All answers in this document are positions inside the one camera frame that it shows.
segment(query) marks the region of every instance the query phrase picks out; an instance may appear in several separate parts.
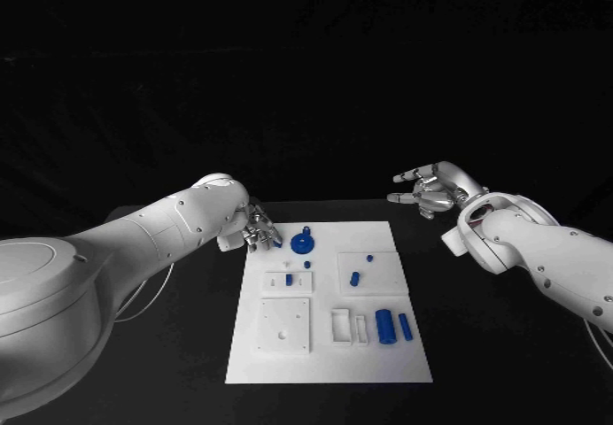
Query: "black backdrop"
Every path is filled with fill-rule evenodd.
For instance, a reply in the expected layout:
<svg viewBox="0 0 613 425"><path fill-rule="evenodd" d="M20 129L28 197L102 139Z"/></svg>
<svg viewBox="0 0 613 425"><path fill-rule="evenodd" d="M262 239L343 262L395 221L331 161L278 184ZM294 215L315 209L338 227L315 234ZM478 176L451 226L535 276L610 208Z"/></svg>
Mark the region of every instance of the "black backdrop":
<svg viewBox="0 0 613 425"><path fill-rule="evenodd" d="M77 232L211 172L263 202L380 198L448 160L610 236L610 6L209 3L4 12L0 235Z"/></svg>

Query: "table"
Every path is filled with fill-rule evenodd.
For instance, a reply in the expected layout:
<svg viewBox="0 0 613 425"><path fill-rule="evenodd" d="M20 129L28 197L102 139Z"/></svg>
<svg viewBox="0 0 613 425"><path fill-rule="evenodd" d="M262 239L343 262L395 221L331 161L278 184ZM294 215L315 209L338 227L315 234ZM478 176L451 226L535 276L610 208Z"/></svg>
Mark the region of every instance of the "table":
<svg viewBox="0 0 613 425"><path fill-rule="evenodd" d="M514 415L571 421L573 413L601 423L613 372L582 321L542 296L523 270L491 275L467 255L451 255L439 235L457 211L428 221L413 205L383 200L262 206L278 222L389 221L434 383L226 385L246 249L219 252L210 241L174 264L149 310L115 325L80 382L8 425L497 422ZM139 208L116 208L108 220ZM148 303L162 275L128 314Z"/></svg>

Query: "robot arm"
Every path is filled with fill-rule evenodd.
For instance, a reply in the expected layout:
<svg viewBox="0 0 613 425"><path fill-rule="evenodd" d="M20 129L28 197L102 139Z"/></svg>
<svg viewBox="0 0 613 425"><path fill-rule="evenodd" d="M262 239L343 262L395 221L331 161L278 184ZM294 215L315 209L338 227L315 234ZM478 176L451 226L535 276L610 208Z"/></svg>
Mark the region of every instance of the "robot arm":
<svg viewBox="0 0 613 425"><path fill-rule="evenodd" d="M211 238L222 251L282 239L242 185L210 174L125 217L66 237L0 241L0 421L82 379L116 310L145 279Z"/></svg>
<svg viewBox="0 0 613 425"><path fill-rule="evenodd" d="M559 226L542 207L522 196L487 193L448 162L395 176L418 179L413 192L387 195L390 202L418 204L421 215L458 205L457 226L441 237L455 256L465 252L490 273L519 266L542 294L613 332L613 243Z"/></svg>

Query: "blue object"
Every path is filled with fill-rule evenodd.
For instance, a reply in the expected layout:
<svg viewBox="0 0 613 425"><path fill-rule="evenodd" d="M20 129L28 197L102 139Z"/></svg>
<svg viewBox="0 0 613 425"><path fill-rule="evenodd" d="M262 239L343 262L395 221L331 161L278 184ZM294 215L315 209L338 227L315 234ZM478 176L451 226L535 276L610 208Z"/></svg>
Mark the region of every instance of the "blue object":
<svg viewBox="0 0 613 425"><path fill-rule="evenodd" d="M291 251L294 251L295 254L308 254L312 251L312 248L315 246L315 241L312 240L312 237L310 236L310 228L308 226L304 226L302 233L298 233L291 238Z"/></svg>
<svg viewBox="0 0 613 425"><path fill-rule="evenodd" d="M406 315L403 313L398 314L399 325L402 326L402 333L405 334L405 340L412 339L410 328L408 327Z"/></svg>
<svg viewBox="0 0 613 425"><path fill-rule="evenodd" d="M350 274L350 286L357 286L357 281L360 280L360 274L357 272L353 272Z"/></svg>
<svg viewBox="0 0 613 425"><path fill-rule="evenodd" d="M376 330L379 332L379 343L380 344L395 344L392 312L389 312L389 310L376 310L373 317L376 319Z"/></svg>

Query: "robotic hand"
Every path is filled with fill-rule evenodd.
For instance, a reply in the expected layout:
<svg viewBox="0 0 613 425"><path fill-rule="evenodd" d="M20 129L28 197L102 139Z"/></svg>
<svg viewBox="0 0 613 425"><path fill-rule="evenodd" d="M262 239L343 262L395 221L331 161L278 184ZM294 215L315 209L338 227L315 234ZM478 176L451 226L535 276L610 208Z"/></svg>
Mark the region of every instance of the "robotic hand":
<svg viewBox="0 0 613 425"><path fill-rule="evenodd" d="M79 382L129 292L211 238L222 251L282 244L226 174L76 235L0 241L0 423Z"/></svg>
<svg viewBox="0 0 613 425"><path fill-rule="evenodd" d="M460 207L457 226L441 237L454 255L470 252L494 274L513 266L524 268L540 293L613 332L613 243L560 226L524 197L488 193L448 162L393 177L393 182L413 180L412 193L392 193L386 199L418 204L429 220L434 212Z"/></svg>

